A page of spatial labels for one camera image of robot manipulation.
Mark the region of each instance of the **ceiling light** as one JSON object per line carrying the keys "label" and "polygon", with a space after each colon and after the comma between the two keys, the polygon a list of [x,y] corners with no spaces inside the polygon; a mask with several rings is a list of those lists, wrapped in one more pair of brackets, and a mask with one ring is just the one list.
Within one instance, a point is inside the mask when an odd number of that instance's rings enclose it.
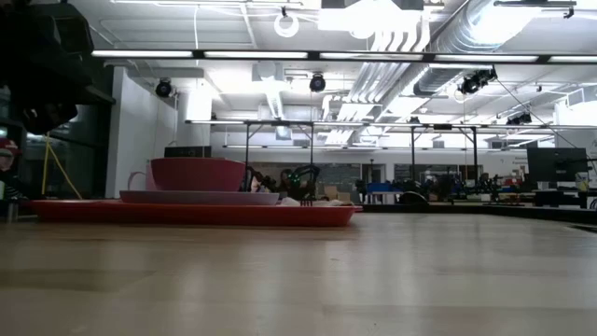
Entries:
{"label": "ceiling light", "polygon": [[491,64],[450,64],[450,63],[430,63],[429,67],[432,69],[476,69],[476,70],[491,70]]}
{"label": "ceiling light", "polygon": [[538,56],[526,55],[436,55],[434,61],[438,62],[512,62],[527,63],[536,62]]}
{"label": "ceiling light", "polygon": [[115,4],[156,5],[156,6],[214,6],[214,7],[302,7],[300,2],[287,1],[196,1],[196,0],[111,0]]}
{"label": "ceiling light", "polygon": [[423,6],[423,10],[430,13],[430,12],[434,12],[434,11],[441,11],[444,10],[444,4],[443,3],[437,3],[434,5],[425,5]]}
{"label": "ceiling light", "polygon": [[242,125],[240,120],[187,120],[186,123],[210,124],[210,125]]}
{"label": "ceiling light", "polygon": [[392,123],[392,122],[372,122],[370,126],[376,127],[410,127],[412,125],[406,125],[404,123]]}
{"label": "ceiling light", "polygon": [[597,63],[597,56],[551,56],[550,63]]}
{"label": "ceiling light", "polygon": [[315,126],[363,126],[364,122],[334,122],[334,121],[316,121]]}
{"label": "ceiling light", "polygon": [[541,129],[543,125],[483,125],[481,127],[489,129]]}
{"label": "ceiling light", "polygon": [[[223,148],[247,148],[245,145],[224,145]],[[249,148],[263,148],[263,146],[249,146]]]}
{"label": "ceiling light", "polygon": [[207,59],[307,59],[307,52],[296,51],[205,51]]}
{"label": "ceiling light", "polygon": [[192,51],[182,50],[95,50],[93,57],[106,58],[192,58]]}
{"label": "ceiling light", "polygon": [[268,148],[281,148],[281,149],[304,149],[303,146],[268,146]]}
{"label": "ceiling light", "polygon": [[421,54],[408,53],[384,53],[384,52],[322,52],[319,55],[322,60],[342,60],[342,61],[420,61],[423,58]]}

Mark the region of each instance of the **white wall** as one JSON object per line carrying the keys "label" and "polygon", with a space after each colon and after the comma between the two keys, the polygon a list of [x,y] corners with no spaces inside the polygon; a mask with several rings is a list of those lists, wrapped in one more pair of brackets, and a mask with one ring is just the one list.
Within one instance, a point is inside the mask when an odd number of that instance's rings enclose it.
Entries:
{"label": "white wall", "polygon": [[[132,172],[144,172],[149,160],[163,157],[164,148],[175,139],[176,111],[116,67],[112,96],[110,145],[105,196],[119,197],[127,189]],[[131,189],[145,189],[137,177]]]}

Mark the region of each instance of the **red tray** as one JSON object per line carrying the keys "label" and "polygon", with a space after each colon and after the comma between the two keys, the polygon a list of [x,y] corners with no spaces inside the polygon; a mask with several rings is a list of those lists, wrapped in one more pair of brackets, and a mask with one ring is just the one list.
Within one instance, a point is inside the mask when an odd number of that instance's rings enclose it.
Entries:
{"label": "red tray", "polygon": [[353,206],[130,204],[120,201],[33,201],[41,221],[246,226],[347,226]]}

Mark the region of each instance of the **computer monitor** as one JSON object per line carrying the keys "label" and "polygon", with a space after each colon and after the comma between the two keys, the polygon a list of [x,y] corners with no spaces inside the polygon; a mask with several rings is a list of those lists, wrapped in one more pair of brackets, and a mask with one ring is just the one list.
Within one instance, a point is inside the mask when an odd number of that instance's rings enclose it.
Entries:
{"label": "computer monitor", "polygon": [[576,174],[586,173],[585,148],[527,148],[532,182],[575,182]]}

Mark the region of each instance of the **cable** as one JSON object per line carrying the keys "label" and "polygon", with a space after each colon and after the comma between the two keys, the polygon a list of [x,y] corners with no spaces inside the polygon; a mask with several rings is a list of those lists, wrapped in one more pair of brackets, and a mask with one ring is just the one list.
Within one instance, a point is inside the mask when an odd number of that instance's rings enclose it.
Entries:
{"label": "cable", "polygon": [[[195,6],[195,14],[193,14],[193,32],[195,33],[195,49],[199,48],[199,37],[197,36],[197,11],[199,6]],[[199,66],[199,60],[195,60],[195,66]]]}
{"label": "cable", "polygon": [[83,197],[81,197],[81,194],[78,193],[78,190],[75,188],[75,185],[73,185],[73,182],[71,182],[71,179],[68,177],[68,174],[64,171],[64,168],[62,168],[62,165],[60,164],[60,160],[58,160],[58,155],[56,155],[56,153],[54,152],[54,149],[52,149],[52,147],[49,146],[48,144],[49,144],[49,137],[46,135],[46,150],[49,149],[49,152],[52,153],[52,156],[54,157],[54,160],[56,161],[58,168],[60,168],[62,174],[64,175],[64,179],[66,179],[66,182],[71,187],[71,189],[75,192],[78,199],[82,200]]}
{"label": "cable", "polygon": [[48,156],[49,156],[49,136],[46,133],[46,156],[44,158],[44,176],[41,181],[41,194],[46,194],[46,181],[48,180]]}
{"label": "cable", "polygon": [[[504,85],[498,78],[495,79],[495,81],[497,81],[498,83],[500,83],[500,85],[502,86],[502,88],[504,88],[504,90],[506,90],[506,92],[512,97],[514,98],[515,101],[517,101],[522,108],[524,108],[531,116],[535,117],[535,119],[539,120],[539,122],[541,122],[543,124],[543,126],[545,128],[547,128],[548,130],[552,131],[556,137],[560,137],[563,141],[565,141],[566,143],[568,143],[568,145],[572,146],[573,148],[578,148],[575,144],[571,143],[570,141],[568,141],[568,139],[566,139],[565,137],[563,137],[561,134],[559,134],[558,132],[556,132],[556,130],[552,129],[548,123],[546,123],[545,121],[543,121],[541,118],[539,118],[535,113],[533,113],[533,111],[531,111],[530,108],[528,108],[525,104],[523,104],[507,87],[506,85]],[[592,158],[589,156],[589,154],[587,154],[587,159],[592,160]],[[595,172],[595,174],[597,174],[597,167],[595,167],[595,162],[594,161],[590,161],[590,165],[593,167],[593,172]]]}

